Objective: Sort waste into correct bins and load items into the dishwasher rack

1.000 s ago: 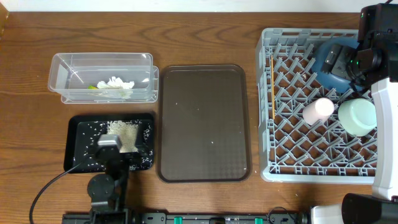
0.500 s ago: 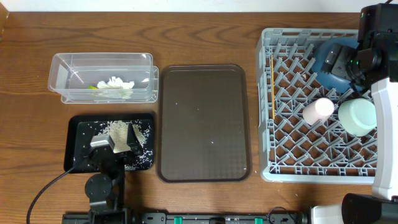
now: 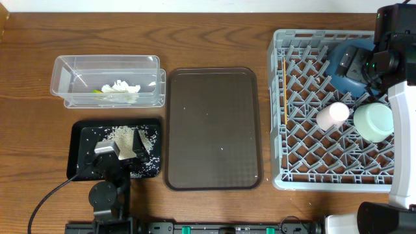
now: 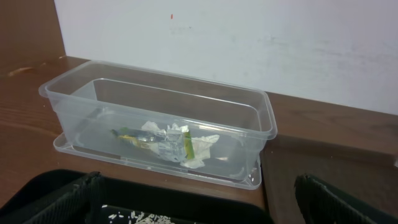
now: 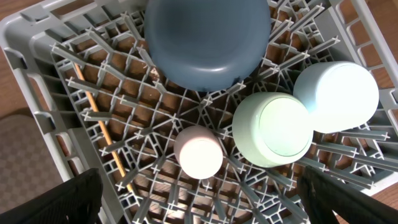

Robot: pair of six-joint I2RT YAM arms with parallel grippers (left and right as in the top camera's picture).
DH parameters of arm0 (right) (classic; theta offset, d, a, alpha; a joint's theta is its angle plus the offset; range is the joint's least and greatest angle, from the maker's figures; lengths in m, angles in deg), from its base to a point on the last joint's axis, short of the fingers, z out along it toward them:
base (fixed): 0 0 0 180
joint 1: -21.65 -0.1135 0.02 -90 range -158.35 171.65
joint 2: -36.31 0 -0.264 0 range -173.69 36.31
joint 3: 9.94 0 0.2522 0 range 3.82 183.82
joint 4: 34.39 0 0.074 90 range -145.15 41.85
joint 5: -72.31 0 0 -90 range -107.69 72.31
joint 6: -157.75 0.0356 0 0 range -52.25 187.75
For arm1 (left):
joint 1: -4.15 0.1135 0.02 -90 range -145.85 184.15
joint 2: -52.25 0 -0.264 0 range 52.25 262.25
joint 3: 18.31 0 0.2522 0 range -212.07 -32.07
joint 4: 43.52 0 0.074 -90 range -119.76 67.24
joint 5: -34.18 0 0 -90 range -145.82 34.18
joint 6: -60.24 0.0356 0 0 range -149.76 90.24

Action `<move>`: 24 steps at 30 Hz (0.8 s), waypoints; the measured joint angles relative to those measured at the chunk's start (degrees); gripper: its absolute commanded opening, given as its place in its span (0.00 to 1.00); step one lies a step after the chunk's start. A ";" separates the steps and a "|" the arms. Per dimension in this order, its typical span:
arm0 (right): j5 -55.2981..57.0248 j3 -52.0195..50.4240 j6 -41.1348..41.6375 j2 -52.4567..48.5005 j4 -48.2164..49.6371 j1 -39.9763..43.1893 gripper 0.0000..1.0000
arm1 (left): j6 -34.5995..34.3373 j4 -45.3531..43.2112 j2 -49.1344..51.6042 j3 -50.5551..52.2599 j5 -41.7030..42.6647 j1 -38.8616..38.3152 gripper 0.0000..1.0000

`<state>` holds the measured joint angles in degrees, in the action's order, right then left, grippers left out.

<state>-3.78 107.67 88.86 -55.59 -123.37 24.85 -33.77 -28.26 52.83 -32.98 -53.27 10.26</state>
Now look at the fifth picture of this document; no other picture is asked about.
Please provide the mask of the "pink white cup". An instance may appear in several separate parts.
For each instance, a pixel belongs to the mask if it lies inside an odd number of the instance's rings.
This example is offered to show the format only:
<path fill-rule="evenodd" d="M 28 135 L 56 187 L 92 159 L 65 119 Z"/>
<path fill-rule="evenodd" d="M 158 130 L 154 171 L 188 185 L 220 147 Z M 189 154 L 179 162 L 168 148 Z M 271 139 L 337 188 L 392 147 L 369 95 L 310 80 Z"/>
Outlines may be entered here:
<path fill-rule="evenodd" d="M 190 126 L 179 132 L 174 153 L 184 173 L 194 179 L 214 176 L 223 163 L 223 150 L 217 137 L 203 126 Z"/>

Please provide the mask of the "dark blue plate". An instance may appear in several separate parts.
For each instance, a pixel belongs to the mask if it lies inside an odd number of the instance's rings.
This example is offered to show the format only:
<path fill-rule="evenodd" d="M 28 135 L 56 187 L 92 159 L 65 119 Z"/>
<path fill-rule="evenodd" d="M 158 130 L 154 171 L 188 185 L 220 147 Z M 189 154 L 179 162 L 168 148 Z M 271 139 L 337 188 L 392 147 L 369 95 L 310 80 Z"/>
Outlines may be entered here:
<path fill-rule="evenodd" d="M 248 77 L 270 33 L 266 0 L 150 0 L 144 17 L 155 66 L 195 91 L 224 90 Z"/>

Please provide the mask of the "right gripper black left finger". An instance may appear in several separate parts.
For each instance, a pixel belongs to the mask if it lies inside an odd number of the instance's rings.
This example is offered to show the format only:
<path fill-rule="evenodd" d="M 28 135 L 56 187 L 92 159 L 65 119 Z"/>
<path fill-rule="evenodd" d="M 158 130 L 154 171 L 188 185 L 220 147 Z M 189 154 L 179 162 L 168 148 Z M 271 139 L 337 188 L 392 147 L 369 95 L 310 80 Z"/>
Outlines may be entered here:
<path fill-rule="evenodd" d="M 96 223 L 103 182 L 91 168 L 22 205 L 1 214 L 1 223 Z"/>

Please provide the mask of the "light blue saucer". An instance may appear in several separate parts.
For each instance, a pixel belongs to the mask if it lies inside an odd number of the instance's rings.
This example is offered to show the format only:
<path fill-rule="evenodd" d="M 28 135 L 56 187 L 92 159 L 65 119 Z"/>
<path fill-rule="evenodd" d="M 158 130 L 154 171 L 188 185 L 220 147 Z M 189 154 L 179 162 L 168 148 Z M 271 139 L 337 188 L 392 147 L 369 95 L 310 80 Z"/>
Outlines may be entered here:
<path fill-rule="evenodd" d="M 294 97 L 308 110 L 313 129 L 336 133 L 366 123 L 379 104 L 379 88 L 364 67 L 347 61 L 320 62 L 301 72 Z"/>

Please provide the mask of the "mint green bowl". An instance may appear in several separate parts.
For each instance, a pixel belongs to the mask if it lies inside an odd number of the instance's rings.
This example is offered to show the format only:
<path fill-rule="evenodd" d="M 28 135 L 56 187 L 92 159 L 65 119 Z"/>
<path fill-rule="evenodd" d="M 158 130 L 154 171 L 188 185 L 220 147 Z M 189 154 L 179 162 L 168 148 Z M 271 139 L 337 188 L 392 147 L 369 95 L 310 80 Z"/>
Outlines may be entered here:
<path fill-rule="evenodd" d="M 259 167 L 277 167 L 303 157 L 313 139 L 306 107 L 286 93 L 247 96 L 233 115 L 234 143 L 242 156 Z"/>

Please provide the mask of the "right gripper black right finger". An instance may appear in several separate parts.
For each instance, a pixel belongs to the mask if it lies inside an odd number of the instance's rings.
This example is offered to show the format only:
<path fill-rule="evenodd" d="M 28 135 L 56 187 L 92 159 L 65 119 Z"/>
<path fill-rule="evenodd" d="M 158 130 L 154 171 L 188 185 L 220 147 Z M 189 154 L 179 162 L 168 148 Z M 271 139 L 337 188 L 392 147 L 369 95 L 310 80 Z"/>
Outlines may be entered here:
<path fill-rule="evenodd" d="M 297 190 L 311 223 L 397 223 L 397 210 L 307 166 Z"/>

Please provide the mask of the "wooden chopstick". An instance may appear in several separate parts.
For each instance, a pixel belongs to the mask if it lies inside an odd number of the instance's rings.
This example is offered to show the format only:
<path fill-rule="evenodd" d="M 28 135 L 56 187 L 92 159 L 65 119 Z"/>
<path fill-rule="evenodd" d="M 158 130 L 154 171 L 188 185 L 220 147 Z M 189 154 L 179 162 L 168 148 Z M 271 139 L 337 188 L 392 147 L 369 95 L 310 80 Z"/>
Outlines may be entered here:
<path fill-rule="evenodd" d="M 81 81 L 85 81 L 85 78 L 83 76 L 83 73 L 81 71 L 81 68 L 80 68 L 79 64 L 74 63 L 73 66 L 74 66 L 74 68 L 76 70 L 76 74 L 77 74 L 78 79 L 81 80 Z M 93 112 L 97 113 L 99 111 L 99 109 L 98 109 L 98 106 L 96 105 L 96 101 L 94 99 L 93 94 L 90 91 L 85 91 L 85 95 L 86 95 L 86 97 L 87 97 L 87 99 L 88 99 L 88 101 L 90 103 L 90 106 L 91 106 Z M 108 131 L 106 125 L 105 125 L 105 122 L 104 121 L 98 121 L 98 124 L 99 124 L 99 127 L 100 127 L 103 135 L 104 135 L 104 138 L 106 140 L 107 146 L 112 145 L 113 144 L 113 140 L 111 139 L 111 136 L 110 136 L 109 131 Z M 127 176 L 127 172 L 126 172 L 126 170 L 125 170 L 125 168 L 123 166 L 123 163 L 122 163 L 122 160 L 121 160 L 121 158 L 119 156 L 118 151 L 112 151 L 111 155 L 112 155 L 112 157 L 113 157 L 113 159 L 114 159 L 114 161 L 116 163 L 116 166 L 118 168 L 118 171 L 119 171 L 121 177 Z M 132 187 L 131 184 L 127 184 L 127 186 L 125 186 L 125 187 L 120 186 L 119 189 L 127 189 L 128 192 L 132 192 L 133 191 L 133 187 Z"/>

